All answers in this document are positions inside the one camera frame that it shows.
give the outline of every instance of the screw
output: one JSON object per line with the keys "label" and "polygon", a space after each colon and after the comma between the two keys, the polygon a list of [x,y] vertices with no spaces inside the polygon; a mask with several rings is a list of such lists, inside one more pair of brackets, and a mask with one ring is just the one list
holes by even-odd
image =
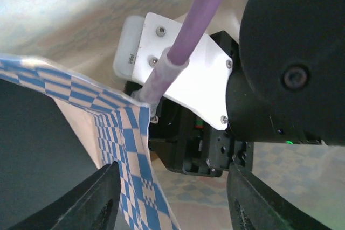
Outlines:
{"label": "screw", "polygon": [[226,61],[226,67],[227,67],[228,69],[231,69],[231,68],[232,68],[232,60],[231,60],[231,59],[228,59],[228,60]]}
{"label": "screw", "polygon": [[226,116],[222,116],[220,118],[220,120],[222,121],[222,124],[227,124],[227,117]]}
{"label": "screw", "polygon": [[291,67],[285,72],[283,82],[290,90],[302,89],[308,82],[308,72],[301,66]]}
{"label": "screw", "polygon": [[158,62],[158,59],[156,57],[153,57],[149,60],[149,64],[151,67],[154,67]]}
{"label": "screw", "polygon": [[160,119],[158,118],[158,116],[154,116],[154,117],[151,118],[151,121],[150,121],[150,122],[151,122],[152,124],[158,124],[159,120],[160,120]]}
{"label": "screw", "polygon": [[245,161],[247,159],[247,153],[246,152],[243,152],[242,154],[242,160]]}
{"label": "screw", "polygon": [[167,29],[165,29],[165,27],[162,27],[162,26],[159,26],[156,30],[156,34],[159,37],[164,37],[166,33],[167,33]]}

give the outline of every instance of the black screw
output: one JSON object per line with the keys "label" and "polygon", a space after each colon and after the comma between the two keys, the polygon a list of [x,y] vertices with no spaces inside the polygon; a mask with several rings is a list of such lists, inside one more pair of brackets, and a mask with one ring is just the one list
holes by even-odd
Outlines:
{"label": "black screw", "polygon": [[308,79],[309,75],[306,68],[293,66],[285,72],[282,80],[287,89],[299,90],[306,86]]}

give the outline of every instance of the checkered fabric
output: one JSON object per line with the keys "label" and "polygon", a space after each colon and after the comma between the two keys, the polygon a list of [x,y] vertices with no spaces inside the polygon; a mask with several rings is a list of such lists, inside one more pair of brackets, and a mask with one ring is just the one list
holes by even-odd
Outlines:
{"label": "checkered fabric", "polygon": [[327,146],[257,143],[253,173],[293,202],[315,184],[330,152]]}
{"label": "checkered fabric", "polygon": [[198,204],[226,208],[226,211],[229,211],[226,193],[227,172],[223,172],[220,178],[182,175],[167,171],[159,160],[154,162],[154,168],[164,194],[171,204]]}
{"label": "checkered fabric", "polygon": [[43,58],[0,54],[0,78],[93,115],[102,162],[119,163],[120,209],[132,229],[180,228],[151,166],[146,105]]}

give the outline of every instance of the blue and white checkered cloth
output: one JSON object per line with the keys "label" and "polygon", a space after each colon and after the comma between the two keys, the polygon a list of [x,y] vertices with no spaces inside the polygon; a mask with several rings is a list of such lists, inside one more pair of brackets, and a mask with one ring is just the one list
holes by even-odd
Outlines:
{"label": "blue and white checkered cloth", "polygon": [[148,106],[43,58],[0,54],[0,78],[92,114],[103,164],[119,163],[120,208],[130,227],[179,229],[151,165]]}

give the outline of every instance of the white mounting plate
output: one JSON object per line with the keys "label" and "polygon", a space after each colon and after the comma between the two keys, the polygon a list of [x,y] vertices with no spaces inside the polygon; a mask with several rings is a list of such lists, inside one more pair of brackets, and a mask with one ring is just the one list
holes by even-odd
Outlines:
{"label": "white mounting plate", "polygon": [[132,80],[132,73],[141,31],[144,26],[144,18],[140,16],[130,16],[126,19],[122,27],[122,32],[116,50],[113,63],[115,74],[127,81]]}
{"label": "white mounting plate", "polygon": [[[166,34],[159,37],[156,29],[164,26]],[[135,59],[132,80],[143,85],[153,68],[149,59],[159,58],[167,47],[171,47],[182,27],[174,20],[154,13],[146,15]],[[222,122],[226,113],[226,85],[232,72],[226,62],[230,57],[204,34],[190,56],[188,67],[169,87],[165,97],[190,109],[217,130],[224,130]]]}

